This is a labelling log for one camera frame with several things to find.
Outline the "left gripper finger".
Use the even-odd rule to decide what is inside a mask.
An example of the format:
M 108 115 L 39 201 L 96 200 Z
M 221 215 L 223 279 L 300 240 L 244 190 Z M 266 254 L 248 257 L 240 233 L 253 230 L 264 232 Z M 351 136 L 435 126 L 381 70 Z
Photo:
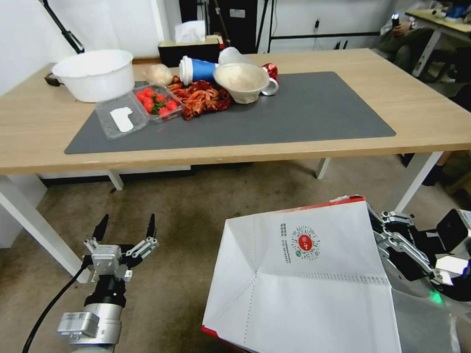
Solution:
M 96 225 L 91 238 L 84 241 L 84 245 L 90 254 L 92 254 L 97 249 L 99 243 L 103 241 L 108 227 L 108 221 L 109 215 L 105 214 L 101 221 Z
M 148 220 L 145 238 L 126 251 L 126 258 L 129 260 L 143 260 L 148 257 L 159 246 L 156 232 L 155 214 L 151 214 Z

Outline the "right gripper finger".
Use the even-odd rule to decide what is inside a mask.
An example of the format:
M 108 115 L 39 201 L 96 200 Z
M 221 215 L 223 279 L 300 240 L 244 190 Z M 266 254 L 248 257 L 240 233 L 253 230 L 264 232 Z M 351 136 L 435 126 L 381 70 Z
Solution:
M 400 233 L 374 233 L 374 237 L 383 259 L 399 276 L 408 281 L 426 278 L 435 284 L 443 283 L 443 276 L 428 257 Z
M 379 216 L 377 233 L 399 233 L 404 237 L 412 237 L 416 231 L 414 216 L 412 214 L 398 213 L 396 211 L 382 211 Z

